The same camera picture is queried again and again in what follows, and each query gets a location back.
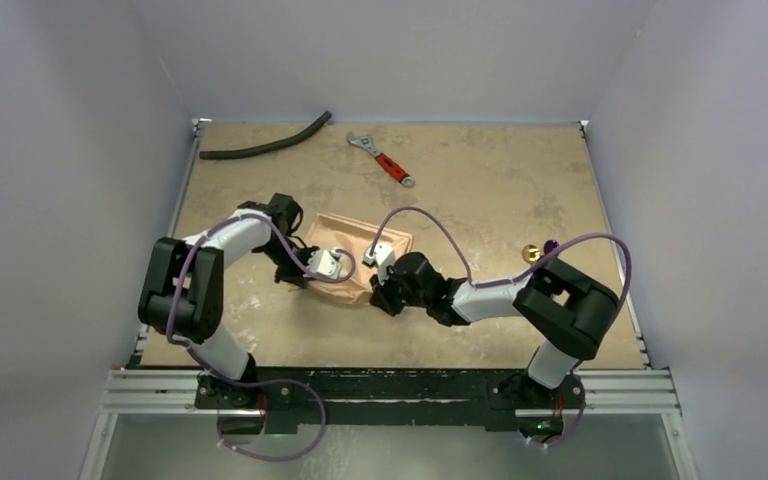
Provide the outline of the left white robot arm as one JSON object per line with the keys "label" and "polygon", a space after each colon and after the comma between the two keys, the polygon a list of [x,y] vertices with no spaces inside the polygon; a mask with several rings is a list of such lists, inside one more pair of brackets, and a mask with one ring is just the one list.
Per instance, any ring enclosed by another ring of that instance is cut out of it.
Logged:
{"label": "left white robot arm", "polygon": [[221,378],[219,395],[232,408],[255,402],[258,378],[253,355],[222,324],[225,271],[248,253],[263,254],[276,267],[276,282],[306,287],[304,269],[317,250],[292,239],[303,216],[292,196],[276,193],[267,203],[241,204],[201,234],[162,237],[153,245],[138,319]]}

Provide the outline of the orange cloth napkin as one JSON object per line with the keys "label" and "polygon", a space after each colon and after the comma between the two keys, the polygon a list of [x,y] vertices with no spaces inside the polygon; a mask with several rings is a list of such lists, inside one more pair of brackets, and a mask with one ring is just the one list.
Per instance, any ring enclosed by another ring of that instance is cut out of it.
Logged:
{"label": "orange cloth napkin", "polygon": [[356,260],[351,278],[339,284],[314,281],[310,288],[323,300],[341,305],[360,305],[372,295],[370,280],[373,269],[362,265],[365,250],[370,246],[378,227],[376,225],[334,214],[318,214],[303,239],[309,245],[340,248]]}

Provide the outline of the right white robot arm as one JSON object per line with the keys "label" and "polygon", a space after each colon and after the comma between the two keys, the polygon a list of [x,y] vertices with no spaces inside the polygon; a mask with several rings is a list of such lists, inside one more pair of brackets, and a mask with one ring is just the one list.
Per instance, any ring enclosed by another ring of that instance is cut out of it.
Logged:
{"label": "right white robot arm", "polygon": [[370,304],[390,316],[412,307],[447,327],[493,318],[528,321],[544,338],[521,381],[524,399],[536,407],[556,399],[571,370],[596,357],[621,309],[612,290],[557,257],[520,280],[481,288],[444,277],[424,254],[411,252],[379,267],[370,285]]}

